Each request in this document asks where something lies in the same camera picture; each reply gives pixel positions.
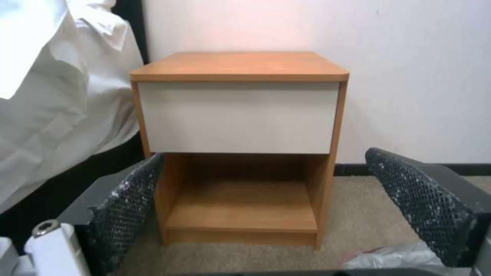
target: white fabric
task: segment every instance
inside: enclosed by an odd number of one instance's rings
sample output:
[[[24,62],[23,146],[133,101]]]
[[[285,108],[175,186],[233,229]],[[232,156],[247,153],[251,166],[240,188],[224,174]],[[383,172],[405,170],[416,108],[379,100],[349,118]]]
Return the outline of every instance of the white fabric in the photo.
[[[67,13],[60,0],[0,1],[0,98],[10,99]]]
[[[101,0],[69,2],[70,12],[21,88],[10,100],[0,100],[0,213],[47,179],[124,143],[138,131],[128,72],[142,60],[129,24],[110,13],[113,5],[114,1]],[[51,53],[50,61],[64,62],[39,64],[47,59],[43,52]],[[30,81],[32,74],[40,80]],[[23,118],[20,123],[7,124],[17,116]],[[3,131],[5,126],[9,133]],[[31,148],[16,138],[47,131],[50,136]]]

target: wooden nightstand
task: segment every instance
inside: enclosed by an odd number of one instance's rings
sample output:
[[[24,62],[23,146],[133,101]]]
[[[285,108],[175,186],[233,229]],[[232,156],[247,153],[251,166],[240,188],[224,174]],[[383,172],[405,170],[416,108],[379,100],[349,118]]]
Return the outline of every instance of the wooden nightstand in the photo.
[[[131,72],[165,152],[165,243],[322,242],[349,73],[312,52],[177,53]]]

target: open shelf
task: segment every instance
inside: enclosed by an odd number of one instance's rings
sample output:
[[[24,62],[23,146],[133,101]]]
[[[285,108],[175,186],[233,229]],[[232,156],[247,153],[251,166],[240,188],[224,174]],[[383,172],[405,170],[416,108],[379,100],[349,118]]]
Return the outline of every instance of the open shelf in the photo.
[[[305,184],[209,181],[186,185],[168,229],[317,232]]]
[[[314,245],[327,155],[166,154],[164,242]]]

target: wooden shelf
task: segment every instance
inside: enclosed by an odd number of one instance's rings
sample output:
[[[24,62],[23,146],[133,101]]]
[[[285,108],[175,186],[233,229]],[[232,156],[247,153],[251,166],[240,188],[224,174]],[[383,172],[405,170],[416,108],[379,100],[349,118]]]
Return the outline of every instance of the wooden shelf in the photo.
[[[183,187],[167,229],[316,233],[305,183],[209,181]]]
[[[136,82],[344,82],[349,72],[313,52],[176,53],[130,73]]]
[[[316,245],[327,158],[167,153],[155,191],[164,243]]]

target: metal bolt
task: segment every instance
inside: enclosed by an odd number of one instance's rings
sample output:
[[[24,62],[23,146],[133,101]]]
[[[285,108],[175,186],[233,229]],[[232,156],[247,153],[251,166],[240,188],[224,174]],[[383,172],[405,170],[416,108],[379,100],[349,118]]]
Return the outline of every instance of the metal bolt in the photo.
[[[43,221],[40,224],[36,225],[32,230],[32,236],[34,238],[39,238],[44,236],[56,229],[60,228],[60,223],[57,220],[47,220]]]

